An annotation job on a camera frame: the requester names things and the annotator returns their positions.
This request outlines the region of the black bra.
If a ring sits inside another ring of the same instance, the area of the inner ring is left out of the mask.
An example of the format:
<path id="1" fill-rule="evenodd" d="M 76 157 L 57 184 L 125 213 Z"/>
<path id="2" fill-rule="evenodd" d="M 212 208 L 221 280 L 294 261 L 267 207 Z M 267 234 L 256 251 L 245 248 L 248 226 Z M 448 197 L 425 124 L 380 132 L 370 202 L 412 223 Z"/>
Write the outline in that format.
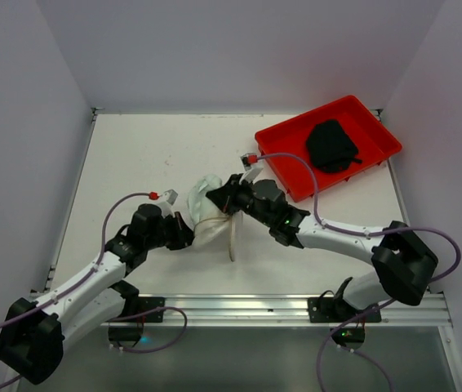
<path id="1" fill-rule="evenodd" d="M 312 166 L 327 174 L 344 172 L 352 163 L 362 164 L 358 147 L 335 119 L 316 124 L 305 147 Z"/>

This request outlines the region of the white mesh laundry bag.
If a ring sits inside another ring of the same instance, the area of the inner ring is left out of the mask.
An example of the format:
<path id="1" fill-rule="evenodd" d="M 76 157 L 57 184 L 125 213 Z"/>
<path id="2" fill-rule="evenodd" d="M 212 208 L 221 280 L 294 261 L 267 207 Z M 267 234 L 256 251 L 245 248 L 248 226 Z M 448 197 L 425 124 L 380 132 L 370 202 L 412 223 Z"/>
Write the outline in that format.
<path id="1" fill-rule="evenodd" d="M 201 219 L 193 228 L 195 247 L 204 247 L 220 237 L 224 237 L 228 257 L 232 262 L 238 260 L 239 242 L 242 231 L 243 213 L 231 216 L 219 213 Z"/>

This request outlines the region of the pale green bra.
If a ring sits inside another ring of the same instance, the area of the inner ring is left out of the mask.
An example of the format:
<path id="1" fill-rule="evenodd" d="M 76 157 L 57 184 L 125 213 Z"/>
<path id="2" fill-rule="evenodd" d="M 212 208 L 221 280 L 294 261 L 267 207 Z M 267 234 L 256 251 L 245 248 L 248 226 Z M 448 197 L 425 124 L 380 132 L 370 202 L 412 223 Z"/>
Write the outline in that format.
<path id="1" fill-rule="evenodd" d="M 191 221 L 198 224 L 212 218 L 227 218 L 227 216 L 207 197 L 207 193 L 217 190 L 223 185 L 220 177 L 214 174 L 200 179 L 189 191 L 187 207 Z"/>

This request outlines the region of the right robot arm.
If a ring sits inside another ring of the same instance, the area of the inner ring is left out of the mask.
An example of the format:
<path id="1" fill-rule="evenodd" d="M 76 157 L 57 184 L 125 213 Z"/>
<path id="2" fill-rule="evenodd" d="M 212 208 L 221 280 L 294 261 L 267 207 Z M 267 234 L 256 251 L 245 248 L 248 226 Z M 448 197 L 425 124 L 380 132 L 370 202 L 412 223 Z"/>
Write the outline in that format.
<path id="1" fill-rule="evenodd" d="M 384 228 L 317 220 L 291 205 L 273 180 L 255 183 L 232 175 L 206 194 L 224 214 L 243 212 L 266 226 L 277 243 L 299 249 L 320 249 L 363 261 L 370 273 L 346 278 L 333 296 L 320 296 L 317 311 L 330 321 L 343 322 L 382 301 L 417 306 L 438 266 L 438 258 L 401 221 Z"/>

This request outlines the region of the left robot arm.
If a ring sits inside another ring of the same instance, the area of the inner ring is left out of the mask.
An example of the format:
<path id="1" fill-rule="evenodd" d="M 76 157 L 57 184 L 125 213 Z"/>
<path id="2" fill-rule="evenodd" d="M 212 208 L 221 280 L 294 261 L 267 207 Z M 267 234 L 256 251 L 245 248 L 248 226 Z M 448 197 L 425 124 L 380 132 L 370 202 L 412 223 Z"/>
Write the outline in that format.
<path id="1" fill-rule="evenodd" d="M 180 213 L 140 205 L 130 223 L 103 239 L 98 258 L 85 269 L 34 301 L 20 298 L 11 305 L 0 332 L 0 360 L 30 383 L 43 383 L 65 350 L 102 323 L 145 318 L 150 310 L 126 276 L 152 250 L 182 250 L 193 239 Z"/>

